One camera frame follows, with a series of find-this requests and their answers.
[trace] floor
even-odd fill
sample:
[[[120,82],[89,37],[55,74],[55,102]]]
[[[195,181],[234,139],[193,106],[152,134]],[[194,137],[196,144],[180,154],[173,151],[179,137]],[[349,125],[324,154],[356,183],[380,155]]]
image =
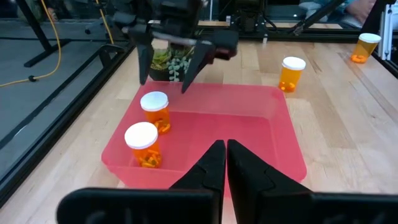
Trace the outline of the floor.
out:
[[[85,23],[59,23],[56,25],[61,38],[104,39],[103,32],[91,35],[84,33]],[[54,38],[50,24],[42,26],[49,39]],[[32,68],[23,64],[42,52],[38,40],[10,40],[1,37],[34,38],[29,26],[17,21],[0,21],[0,83],[27,78],[29,75],[44,75],[51,72],[58,60],[54,53]],[[79,66],[81,66],[105,41],[70,42],[62,48],[59,69],[50,77],[38,82],[20,83],[0,88],[0,179],[5,172],[24,155],[28,147],[45,131],[54,119],[86,87],[88,82],[103,68],[96,58],[77,76],[54,100],[44,108],[28,125],[19,129],[12,139],[6,138],[10,130],[25,119],[33,110],[49,97]]]

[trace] red plastic bin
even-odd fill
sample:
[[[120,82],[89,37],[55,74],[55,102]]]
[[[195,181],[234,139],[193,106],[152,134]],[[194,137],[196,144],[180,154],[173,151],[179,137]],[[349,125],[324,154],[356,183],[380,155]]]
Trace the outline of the red plastic bin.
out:
[[[139,167],[124,133],[145,121],[140,99],[151,91],[169,97],[171,130],[159,136],[162,167]],[[181,83],[147,82],[141,86],[102,153],[102,161],[126,186],[167,189],[217,140],[236,139],[261,159],[300,182],[305,168],[284,94],[275,87],[193,83],[181,94]],[[225,196],[229,197],[226,182]]]

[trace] pill bottle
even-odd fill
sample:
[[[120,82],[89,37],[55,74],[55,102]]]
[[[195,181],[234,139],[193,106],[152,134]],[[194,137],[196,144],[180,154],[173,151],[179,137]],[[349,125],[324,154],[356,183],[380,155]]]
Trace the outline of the pill bottle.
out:
[[[296,89],[305,65],[305,61],[301,58],[286,57],[282,62],[279,88],[286,93],[293,92]]]
[[[157,128],[149,122],[133,124],[126,133],[124,140],[132,149],[132,153],[141,167],[158,168],[162,163]]]
[[[365,63],[380,40],[381,37],[376,34],[364,33],[359,35],[351,60],[355,63]]]
[[[149,122],[154,124],[159,134],[170,131],[169,99],[165,93],[153,91],[145,94],[140,101],[141,108]]]

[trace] wooden surface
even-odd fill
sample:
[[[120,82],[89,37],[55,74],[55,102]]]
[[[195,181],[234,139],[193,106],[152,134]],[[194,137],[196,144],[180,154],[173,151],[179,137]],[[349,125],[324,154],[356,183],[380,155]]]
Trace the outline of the wooden surface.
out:
[[[164,43],[156,42],[155,47]],[[351,44],[240,42],[231,61],[216,60],[196,82],[277,86],[282,59],[307,62],[286,94],[307,165],[302,182],[324,192],[398,193],[398,80],[374,58],[349,60]],[[82,187],[124,187],[101,153],[139,88],[137,54],[120,66],[0,211],[0,223],[55,223],[57,204]],[[224,201],[223,223],[235,223]]]
[[[294,22],[275,22],[277,27],[280,28],[289,28],[293,27],[297,24]],[[223,21],[199,21],[199,26],[229,26],[227,22]],[[317,23],[310,26],[312,29],[341,29],[339,24],[330,24],[330,23]]]

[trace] white cap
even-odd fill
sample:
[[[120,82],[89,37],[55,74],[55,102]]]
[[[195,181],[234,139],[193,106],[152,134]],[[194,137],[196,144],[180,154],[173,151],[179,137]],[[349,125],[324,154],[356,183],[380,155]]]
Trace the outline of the white cap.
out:
[[[359,39],[362,40],[363,42],[373,44],[373,43],[380,42],[381,37],[376,34],[364,33],[364,34],[359,35]]]
[[[132,149],[145,149],[157,140],[157,128],[149,122],[133,124],[124,133],[126,144]]]
[[[169,105],[169,99],[167,95],[159,92],[153,91],[145,94],[140,101],[141,108],[145,111],[158,111]]]
[[[305,61],[298,57],[286,57],[282,62],[282,66],[290,70],[303,70]]]

